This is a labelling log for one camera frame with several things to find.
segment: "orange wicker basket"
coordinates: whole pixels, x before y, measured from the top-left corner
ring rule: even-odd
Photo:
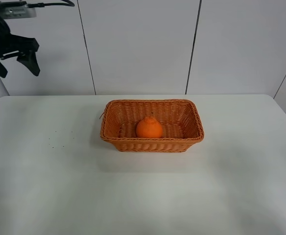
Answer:
[[[137,138],[137,124],[151,114],[163,127],[162,137]],[[204,131],[197,109],[189,100],[113,100],[106,105],[100,137],[122,152],[175,153],[201,142]]]

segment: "orange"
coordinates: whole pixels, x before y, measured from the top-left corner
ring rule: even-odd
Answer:
[[[146,116],[137,125],[138,138],[160,138],[162,134],[162,125],[152,116]]]

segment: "white table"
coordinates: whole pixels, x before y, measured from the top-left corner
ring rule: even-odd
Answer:
[[[205,138],[122,153],[112,99],[192,100]],[[0,235],[286,235],[286,115],[266,95],[0,99]]]

